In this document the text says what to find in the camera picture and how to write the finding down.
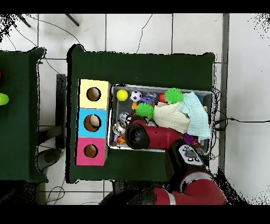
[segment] towel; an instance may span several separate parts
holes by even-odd
[[[180,103],[154,107],[153,119],[160,127],[169,127],[181,133],[186,133],[190,120],[178,110]]]
[[[183,94],[183,97],[183,101],[178,109],[182,113],[187,114],[190,119],[187,133],[189,135],[198,136],[199,142],[210,138],[208,115],[200,103],[200,100],[194,92]]]

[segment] shape sorter box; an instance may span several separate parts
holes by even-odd
[[[89,94],[89,91],[93,88],[98,93],[98,97],[94,98],[94,100]],[[108,154],[107,129],[109,99],[110,84],[107,81],[88,79],[80,79],[78,81],[78,112],[76,122],[78,129],[76,128],[75,165],[104,165]],[[98,126],[92,126],[91,119],[93,116],[98,118]]]

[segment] pink box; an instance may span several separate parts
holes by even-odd
[[[84,154],[87,145],[95,145],[98,149],[96,157],[89,158]],[[80,166],[103,166],[107,158],[107,146],[105,138],[79,137],[77,145],[76,164]]]

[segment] orange toy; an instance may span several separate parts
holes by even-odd
[[[132,103],[132,106],[131,106],[131,109],[132,110],[136,110],[137,106],[138,106],[138,103],[137,102],[133,102]]]
[[[115,141],[116,141],[116,143],[117,143],[118,145],[121,145],[121,144],[124,143],[126,140],[124,139],[124,136],[121,135],[121,136],[119,136]]]

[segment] yellow ball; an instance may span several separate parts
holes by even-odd
[[[129,97],[129,94],[126,90],[120,89],[117,91],[116,97],[119,101],[125,101]]]

